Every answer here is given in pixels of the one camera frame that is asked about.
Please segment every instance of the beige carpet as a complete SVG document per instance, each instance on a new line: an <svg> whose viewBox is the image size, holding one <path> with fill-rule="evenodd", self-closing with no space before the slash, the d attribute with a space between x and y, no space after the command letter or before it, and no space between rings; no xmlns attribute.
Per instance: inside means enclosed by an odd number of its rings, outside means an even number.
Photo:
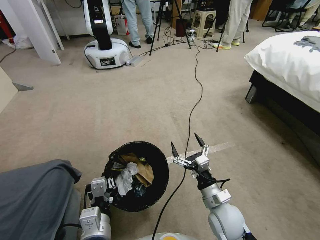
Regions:
<svg viewBox="0 0 320 240"><path fill-rule="evenodd" d="M261 22L252 20L249 26L245 44L218 53L201 50L198 55L197 77L204 91L192 116L191 133L212 146L228 143L229 148L209 155L212 174L231 178L225 184L231 204L242 211L258 239L318 239L318 168L283 122L264 106L244 100L252 69L243 57L275 34L261 28ZM156 47L163 45L164 28ZM143 36L141 24L139 30ZM173 141L184 152L189 112L200 95L194 79L196 48L170 46L146 55L137 67L96 71L83 55L91 39L63 41L60 66L39 59L34 49L17 50L1 64L12 80L33 85L34 90L16 94L0 114L0 171L68 159L83 172L76 184L83 192L85 184L101 175L108 155L126 142L148 141L170 156ZM142 42L132 53L148 49ZM9 51L0 45L1 56ZM192 135L188 151L198 148ZM167 191L154 206L139 213L112 208L113 240L153 232L164 202L182 178L178 165L170 164L169 171ZM208 213L188 173L158 231L214 239Z"/></svg>

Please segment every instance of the trash can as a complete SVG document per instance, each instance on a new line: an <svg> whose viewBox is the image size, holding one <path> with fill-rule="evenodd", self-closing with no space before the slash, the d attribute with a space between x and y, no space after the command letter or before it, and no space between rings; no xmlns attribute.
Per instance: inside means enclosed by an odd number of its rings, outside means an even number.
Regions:
<svg viewBox="0 0 320 240"><path fill-rule="evenodd" d="M187 20L186 19L176 19L176 36L184 37L186 35L184 29L187 29Z"/></svg>
<svg viewBox="0 0 320 240"><path fill-rule="evenodd" d="M145 187L135 176L132 176L132 189L121 197L116 189L112 205L127 212L139 212L155 204L166 191L169 180L169 168L165 155L159 148L148 142L130 142L119 147L109 155L102 177L116 179L121 171L113 168L120 155L134 153L139 158L144 158L153 170L152 184Z"/></svg>

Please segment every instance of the black shoe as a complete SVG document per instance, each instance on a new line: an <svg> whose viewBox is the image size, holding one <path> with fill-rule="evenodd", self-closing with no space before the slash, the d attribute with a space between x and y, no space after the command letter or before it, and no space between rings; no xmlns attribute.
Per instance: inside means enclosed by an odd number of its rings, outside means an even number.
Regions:
<svg viewBox="0 0 320 240"><path fill-rule="evenodd" d="M152 43L152 37L147 37L147 43L151 44Z"/></svg>
<svg viewBox="0 0 320 240"><path fill-rule="evenodd" d="M140 46L140 45L135 46L135 45L133 45L133 44L132 44L132 42L129 42L129 46L130 46L130 47L134 47L134 48L141 48L141 46Z"/></svg>

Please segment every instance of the tape strip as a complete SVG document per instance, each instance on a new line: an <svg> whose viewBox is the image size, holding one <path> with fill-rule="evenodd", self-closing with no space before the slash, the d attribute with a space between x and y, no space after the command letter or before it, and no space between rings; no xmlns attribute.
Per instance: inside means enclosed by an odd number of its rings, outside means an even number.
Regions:
<svg viewBox="0 0 320 240"><path fill-rule="evenodd" d="M235 147L235 146L236 145L233 142L220 143L220 144L217 144L217 145L214 145L214 146L210 145L209 153L219 152L219 151L225 150L227 148ZM202 149L200 148L200 149L195 150L195 151L187 152L187 157L191 156L191 155L193 155L193 154L195 154L197 152L200 152L201 150ZM173 159L174 159L173 156L167 157L168 164L173 163Z"/></svg>

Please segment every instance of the trousers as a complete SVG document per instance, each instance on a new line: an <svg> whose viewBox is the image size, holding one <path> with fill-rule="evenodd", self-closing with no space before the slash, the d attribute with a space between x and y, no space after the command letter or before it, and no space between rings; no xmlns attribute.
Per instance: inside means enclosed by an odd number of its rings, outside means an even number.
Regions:
<svg viewBox="0 0 320 240"><path fill-rule="evenodd" d="M315 11L318 9L318 7L320 6L320 0L318 0L318 2L315 2L313 6L309 7L306 6L307 11L303 14L301 22L307 22L312 15L315 13ZM289 22L292 22L294 17L297 15L297 13L292 13L289 16Z"/></svg>
<svg viewBox="0 0 320 240"><path fill-rule="evenodd" d="M221 45L231 46L231 42L239 41L246 27L252 0L231 0L229 18L222 34Z"/></svg>
<svg viewBox="0 0 320 240"><path fill-rule="evenodd" d="M133 45L140 45L140 36L138 33L136 4L140 10L143 25L146 28L145 37L153 37L153 22L149 0L123 0L122 6L128 21L128 29Z"/></svg>

